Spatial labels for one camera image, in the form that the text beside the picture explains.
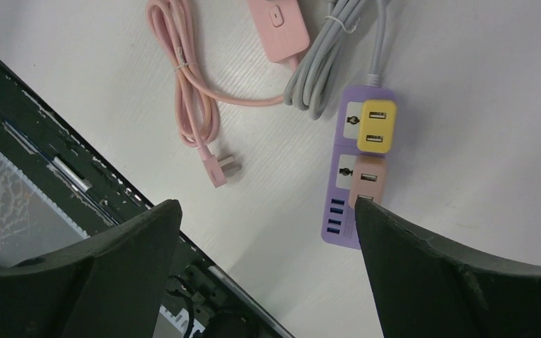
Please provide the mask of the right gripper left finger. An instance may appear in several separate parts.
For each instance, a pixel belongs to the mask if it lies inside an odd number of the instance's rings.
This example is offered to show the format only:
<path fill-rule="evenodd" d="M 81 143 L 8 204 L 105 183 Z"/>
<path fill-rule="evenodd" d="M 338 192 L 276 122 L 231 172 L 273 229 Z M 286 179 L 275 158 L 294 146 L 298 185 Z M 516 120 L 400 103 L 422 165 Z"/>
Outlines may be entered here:
<path fill-rule="evenodd" d="M 166 200 L 90 238 L 0 268 L 0 337 L 151 337 L 182 209 Z"/>

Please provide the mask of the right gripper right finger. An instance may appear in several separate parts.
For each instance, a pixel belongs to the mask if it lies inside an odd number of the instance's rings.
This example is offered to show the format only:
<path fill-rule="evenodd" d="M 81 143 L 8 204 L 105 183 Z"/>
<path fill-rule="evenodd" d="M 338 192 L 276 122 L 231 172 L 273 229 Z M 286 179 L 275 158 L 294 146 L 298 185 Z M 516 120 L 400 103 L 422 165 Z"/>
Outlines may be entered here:
<path fill-rule="evenodd" d="M 541 337 L 541 266 L 473 249 L 370 199 L 354 210 L 385 337 Z"/>

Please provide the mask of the purple power strip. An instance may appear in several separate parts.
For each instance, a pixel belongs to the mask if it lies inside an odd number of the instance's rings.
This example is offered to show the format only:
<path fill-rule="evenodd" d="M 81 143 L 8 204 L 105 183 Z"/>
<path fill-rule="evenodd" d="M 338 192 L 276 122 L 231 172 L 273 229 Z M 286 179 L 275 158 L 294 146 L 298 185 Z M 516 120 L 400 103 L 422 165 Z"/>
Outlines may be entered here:
<path fill-rule="evenodd" d="M 354 208 L 348 204 L 356 157 L 386 156 L 360 151 L 356 145 L 361 109 L 363 103 L 369 99 L 388 99 L 396 103 L 395 93 L 382 87 L 352 85 L 343 91 L 337 112 L 330 176 L 323 211 L 322 239 L 329 244 L 350 249 L 360 247 Z"/>

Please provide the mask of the pink adapter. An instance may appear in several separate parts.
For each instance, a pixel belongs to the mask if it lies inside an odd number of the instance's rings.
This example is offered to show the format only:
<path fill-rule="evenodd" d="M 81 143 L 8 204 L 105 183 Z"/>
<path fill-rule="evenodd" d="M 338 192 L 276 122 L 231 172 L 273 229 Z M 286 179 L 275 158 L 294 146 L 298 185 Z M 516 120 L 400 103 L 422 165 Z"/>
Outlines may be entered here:
<path fill-rule="evenodd" d="M 387 177 L 387 161 L 383 157 L 359 155 L 353 169 L 349 190 L 349 207 L 354 208 L 359 197 L 381 204 Z"/>

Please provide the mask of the yellow adapter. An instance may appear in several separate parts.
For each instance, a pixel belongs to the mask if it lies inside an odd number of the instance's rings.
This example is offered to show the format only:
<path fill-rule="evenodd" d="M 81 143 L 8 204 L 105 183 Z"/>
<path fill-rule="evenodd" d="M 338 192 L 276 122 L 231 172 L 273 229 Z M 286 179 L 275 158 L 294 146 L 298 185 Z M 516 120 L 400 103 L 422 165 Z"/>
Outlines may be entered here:
<path fill-rule="evenodd" d="M 397 105 L 388 99 L 369 99 L 363 103 L 357 148 L 375 154 L 387 154 L 392 148 L 392 139 L 397 117 Z"/>

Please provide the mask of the pink power strip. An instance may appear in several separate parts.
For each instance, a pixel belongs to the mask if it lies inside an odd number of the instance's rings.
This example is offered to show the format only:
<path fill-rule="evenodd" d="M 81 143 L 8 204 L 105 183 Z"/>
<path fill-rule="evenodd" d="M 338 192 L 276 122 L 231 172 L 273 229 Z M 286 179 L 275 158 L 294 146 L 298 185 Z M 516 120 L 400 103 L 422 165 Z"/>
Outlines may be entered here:
<path fill-rule="evenodd" d="M 310 37 L 297 0 L 248 0 L 267 59 L 280 63 L 308 49 Z"/>

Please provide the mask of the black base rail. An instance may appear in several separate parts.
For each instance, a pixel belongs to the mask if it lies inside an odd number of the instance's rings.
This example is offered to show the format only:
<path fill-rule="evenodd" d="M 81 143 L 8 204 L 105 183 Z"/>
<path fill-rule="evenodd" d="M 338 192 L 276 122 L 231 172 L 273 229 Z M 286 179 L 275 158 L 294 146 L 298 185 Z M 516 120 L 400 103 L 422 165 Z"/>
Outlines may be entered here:
<path fill-rule="evenodd" d="M 0 61 L 0 268 L 155 207 Z M 288 337 L 181 231 L 151 337 Z"/>

